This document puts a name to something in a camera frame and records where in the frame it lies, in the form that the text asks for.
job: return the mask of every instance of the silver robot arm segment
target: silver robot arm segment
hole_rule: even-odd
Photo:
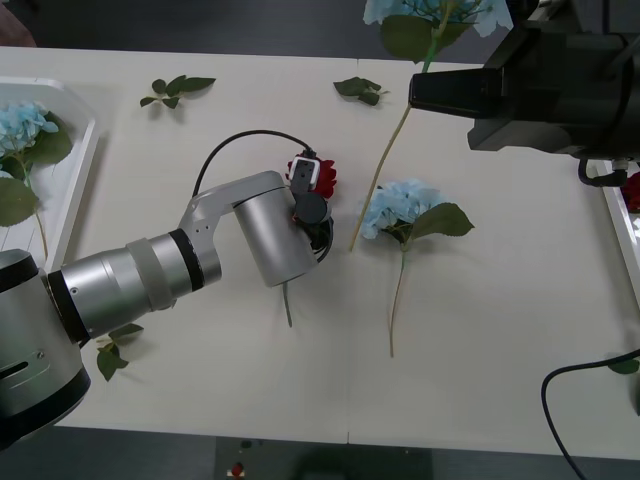
[[[0,450],[71,412],[89,389],[80,346],[218,281],[213,244],[235,212],[268,286],[318,264],[276,172],[191,199],[179,228],[44,275],[27,252],[0,252]]]

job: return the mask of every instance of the red object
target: red object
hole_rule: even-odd
[[[241,463],[236,463],[231,469],[231,475],[233,475],[234,478],[240,478],[242,472],[244,472],[244,465]]]
[[[640,172],[634,173],[627,179],[627,183],[622,187],[622,196],[624,203],[627,204],[627,210],[632,213],[640,212]]]
[[[333,160],[321,160],[316,158],[316,160],[320,161],[320,174],[318,175],[318,183],[316,184],[316,188],[312,191],[315,193],[319,193],[324,198],[331,198],[333,196],[333,187],[335,187],[337,180],[336,169],[333,168],[333,165],[336,163]],[[293,162],[289,162],[287,165],[289,166],[289,170],[291,170],[291,164]],[[289,174],[286,174],[287,180],[290,180]]]

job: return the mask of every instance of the robotic arm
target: robotic arm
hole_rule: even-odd
[[[318,169],[298,157],[291,189],[276,172],[213,188],[191,199],[177,230],[49,275],[27,252],[0,252],[0,450],[81,402],[90,379],[80,348],[89,339],[220,280],[213,234],[223,215],[236,214],[267,286],[313,269],[304,227],[332,222],[324,199],[309,192]]]
[[[414,75],[409,102],[475,119],[473,150],[530,147],[622,186],[640,157],[640,8],[633,0],[507,0],[514,29],[484,68]],[[590,159],[614,173],[589,178]]]

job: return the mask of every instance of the flower stem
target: flower stem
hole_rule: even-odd
[[[396,295],[393,299],[393,308],[391,309],[391,320],[389,322],[389,354],[393,358],[393,327],[396,323],[396,311],[398,310],[398,297],[400,295],[400,286],[402,285],[402,276],[406,265],[406,255],[408,251],[407,244],[402,245],[402,263],[400,265],[400,276],[398,277],[398,286],[396,287]]]
[[[14,157],[20,166],[22,167],[22,172],[24,173],[24,182],[29,187],[30,190],[33,190],[31,187],[31,179],[29,178],[29,170],[27,169],[27,165],[24,163],[24,159],[21,152],[16,152],[16,156]],[[47,245],[47,237],[44,234],[44,226],[42,225],[42,219],[40,218],[40,214],[38,213],[38,206],[33,210],[33,214],[36,217],[36,221],[38,222],[38,228],[40,229],[40,238],[42,238],[42,248],[44,250],[44,259],[49,258],[49,247]]]
[[[447,21],[449,19],[450,13],[451,13],[451,9],[447,7],[447,12],[445,13],[445,17],[442,21],[442,24],[440,25],[440,28],[436,30],[433,33],[433,36],[431,37],[431,45],[429,45],[429,51],[427,52],[427,56],[424,59],[424,64],[422,66],[422,73],[427,73],[427,71],[429,70],[429,67],[431,66],[431,62],[436,56],[436,52],[438,50],[438,39],[440,38],[440,36],[442,35],[442,32],[444,32],[444,29],[447,26]],[[389,152],[391,151],[391,148],[393,147],[393,144],[395,143],[396,138],[398,138],[398,135],[400,134],[400,131],[404,126],[404,123],[407,121],[407,117],[409,116],[410,111],[411,111],[411,105],[407,105],[407,108],[405,109],[404,113],[402,114],[402,118],[400,119],[400,123],[398,124],[395,131],[393,132],[393,135],[391,135],[391,140],[389,140],[389,143],[387,144],[387,148],[385,148],[384,153],[382,154],[382,158],[378,162],[376,173],[373,174],[373,180],[371,181],[371,185],[369,185],[369,193],[367,193],[367,199],[364,202],[362,211],[360,212],[360,216],[358,217],[358,223],[356,224],[356,228],[353,232],[353,235],[351,236],[351,243],[349,244],[350,252],[353,251],[353,247],[355,246],[356,240],[358,239],[358,233],[360,232],[360,227],[362,226],[362,222],[364,221],[364,216],[367,213],[367,209],[369,208],[369,203],[371,203],[371,197],[373,196],[373,191],[376,189],[376,185],[378,184],[378,177],[380,177],[382,166],[384,165],[384,162],[387,160],[387,157],[389,156]]]
[[[40,219],[40,214],[38,213],[38,209],[36,208],[33,212],[36,216],[36,220],[38,221],[38,227],[40,228],[40,237],[42,238],[42,247],[44,248],[44,259],[49,258],[49,247],[47,246],[47,237],[44,235],[44,227],[42,225],[42,220]]]
[[[384,153],[382,154],[382,158],[378,162],[378,167],[376,168],[376,173],[373,175],[373,180],[371,181],[371,185],[369,186],[369,193],[367,194],[367,199],[364,202],[364,206],[362,207],[362,212],[360,212],[360,216],[358,217],[358,223],[356,224],[356,228],[353,232],[353,236],[351,237],[351,244],[349,244],[349,251],[353,251],[353,247],[356,244],[356,240],[358,239],[358,232],[360,232],[360,227],[362,226],[362,221],[364,220],[364,215],[367,213],[367,209],[369,208],[369,203],[371,202],[371,197],[373,196],[373,191],[376,188],[376,184],[378,183],[378,177],[380,176],[380,172],[382,171],[382,165],[384,165],[385,160],[389,156],[389,152],[391,151],[391,147],[398,138],[398,134],[404,125],[404,122],[407,121],[407,117],[409,116],[409,112],[411,111],[411,105],[407,105],[407,108],[404,110],[402,114],[402,118],[400,119],[400,123],[396,127],[393,135],[391,136],[391,140],[387,144],[387,148],[385,148]]]
[[[287,312],[287,321],[289,322],[289,328],[293,328],[293,321],[291,320],[291,310],[289,308],[289,282],[282,284],[282,298],[284,299],[284,309]]]

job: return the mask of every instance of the green leaf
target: green leaf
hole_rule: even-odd
[[[433,25],[428,20],[408,15],[391,15],[380,27],[382,44],[398,58],[421,62],[429,52]]]
[[[22,169],[22,165],[20,165],[20,162],[18,162],[14,157],[3,157],[0,160],[0,163],[2,163],[2,170],[7,172],[13,178],[24,181],[24,170]]]
[[[20,180],[0,178],[0,227],[24,222],[36,211],[38,197]]]
[[[470,23],[448,23],[444,32],[438,39],[438,45],[436,46],[436,53],[440,50],[453,45],[460,35],[467,31],[471,26]]]
[[[380,89],[382,88],[380,85],[372,82],[371,80],[367,80],[366,78],[363,78],[363,80],[366,82],[367,87],[369,87],[371,90],[375,90],[376,92],[379,92]]]
[[[151,88],[153,88],[153,91],[158,95],[162,95],[167,89],[167,82],[159,78],[158,80],[153,81],[153,83],[151,84]]]
[[[411,238],[412,230],[413,225],[411,223],[398,220],[395,225],[387,227],[382,231],[395,238],[400,245],[404,245],[407,243],[409,238]]]
[[[178,102],[179,101],[180,101],[179,97],[163,98],[162,99],[162,103],[164,103],[171,110],[175,109],[178,106]]]
[[[180,84],[180,91],[184,93],[197,92],[198,90],[204,90],[209,85],[213,85],[215,82],[215,78],[201,78],[201,77],[191,77],[185,79]]]
[[[344,95],[345,97],[357,97],[358,95],[366,92],[368,84],[366,80],[360,77],[353,77],[342,82],[333,82],[333,86],[340,95]]]
[[[125,325],[124,327],[120,327],[117,330],[114,330],[109,334],[109,336],[115,340],[116,338],[122,338],[127,335],[133,335],[134,333],[138,333],[143,331],[140,325],[136,325],[135,323],[130,323],[129,325]]]
[[[108,382],[113,378],[116,370],[126,368],[129,362],[120,358],[120,350],[113,344],[98,349],[98,370]]]
[[[178,95],[182,89],[182,82],[187,78],[186,75],[180,75],[179,77],[174,78],[169,82],[167,88],[165,89],[165,93],[170,97],[175,97]]]
[[[40,131],[36,137],[36,144],[31,148],[27,148],[24,152],[24,161],[27,164],[55,165],[67,158],[73,148],[73,143],[71,143],[62,120],[52,113],[46,114],[44,118],[49,122],[55,123],[58,126],[58,131],[55,133]]]
[[[158,99],[155,97],[144,97],[143,99],[140,100],[140,106],[146,107],[147,105],[151,105],[156,100]]]
[[[363,103],[366,103],[367,105],[371,105],[372,107],[375,107],[380,101],[380,95],[378,95],[375,92],[364,92],[358,95],[358,100],[360,100]]]
[[[631,375],[632,373],[636,373],[638,369],[640,369],[640,362],[638,360],[632,359],[627,360],[626,362],[617,363],[615,365],[608,366],[610,370],[613,370],[620,375]]]
[[[441,203],[420,215],[413,224],[412,238],[432,233],[462,237],[474,228],[467,215],[455,203]]]

